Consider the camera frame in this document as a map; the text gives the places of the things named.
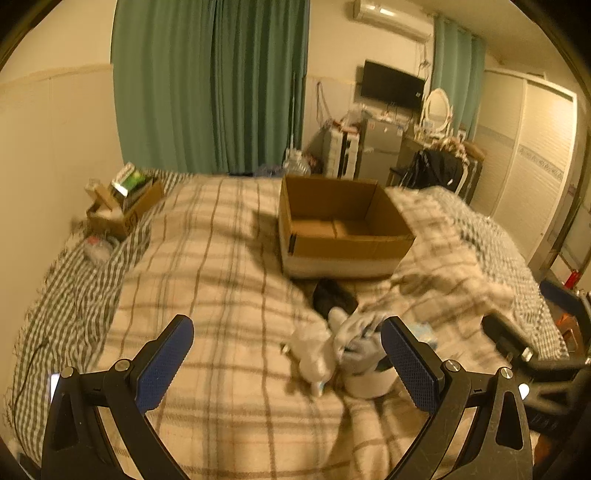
sliding wardrobe door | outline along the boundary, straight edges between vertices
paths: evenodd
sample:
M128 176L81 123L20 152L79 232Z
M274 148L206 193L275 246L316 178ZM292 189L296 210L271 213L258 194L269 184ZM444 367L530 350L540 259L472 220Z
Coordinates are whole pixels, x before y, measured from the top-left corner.
M573 156L576 97L526 80L521 132L493 218L530 260L558 206Z
M499 202L519 133L524 80L486 72L474 141L486 151L486 160L470 206L491 215Z

bed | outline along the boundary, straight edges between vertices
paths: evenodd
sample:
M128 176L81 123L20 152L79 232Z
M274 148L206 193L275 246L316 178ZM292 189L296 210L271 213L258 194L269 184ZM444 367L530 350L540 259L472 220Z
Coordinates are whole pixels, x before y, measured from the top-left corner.
M386 477L426 414L401 384L379 400L358 400L344 395L337 376L322 397L312 398L296 363L282 353L296 324L324 320L310 307L314 283L292 282L281 272L280 182L193 176L170 184L177 182L122 245L127 263L118 278L106 280L114 268L108 267L94 272L86 287L72 286L70 310L59 310L75 310L66 313L71 326L60 326L59 312L47 307L56 298L47 292L36 305L45 316L29 315L5 396L7 421L25 453L40 463L52 372L68 364L106 369L132 358L184 313L194 321L193 347L148 417L189 477ZM361 308L429 322L439 356L474 371L492 373L504 365L480 331L482 315L493 311L517 322L541 356L567 355L504 231L443 189L388 193L417 239L391 278L344 283ZM140 237L143 247L129 247ZM101 281L109 288L95 286ZM44 340L47 346L31 362ZM125 472L138 478L107 412L103 419ZM466 416L442 469L452 466L468 421Z

teal curtain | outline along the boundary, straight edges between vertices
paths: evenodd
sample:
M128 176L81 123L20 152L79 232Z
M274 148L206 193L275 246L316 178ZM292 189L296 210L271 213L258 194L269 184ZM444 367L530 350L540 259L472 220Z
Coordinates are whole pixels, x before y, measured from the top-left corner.
M486 56L485 41L441 15L435 18L435 57L431 90L442 88L453 106L454 131L476 132Z
M194 173L281 164L301 144L309 0L119 0L123 158Z

ceiling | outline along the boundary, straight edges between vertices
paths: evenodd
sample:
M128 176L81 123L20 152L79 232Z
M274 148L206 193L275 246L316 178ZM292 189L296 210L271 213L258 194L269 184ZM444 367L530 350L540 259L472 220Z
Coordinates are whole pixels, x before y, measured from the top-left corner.
M566 63L542 30L510 0L412 0L484 38L502 64L521 64L555 77L570 77Z

television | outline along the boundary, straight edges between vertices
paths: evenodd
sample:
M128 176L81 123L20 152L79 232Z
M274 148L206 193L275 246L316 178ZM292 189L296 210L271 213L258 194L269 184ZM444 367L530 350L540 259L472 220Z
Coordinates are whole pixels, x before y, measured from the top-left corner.
M381 63L365 60L361 96L420 112L425 80Z

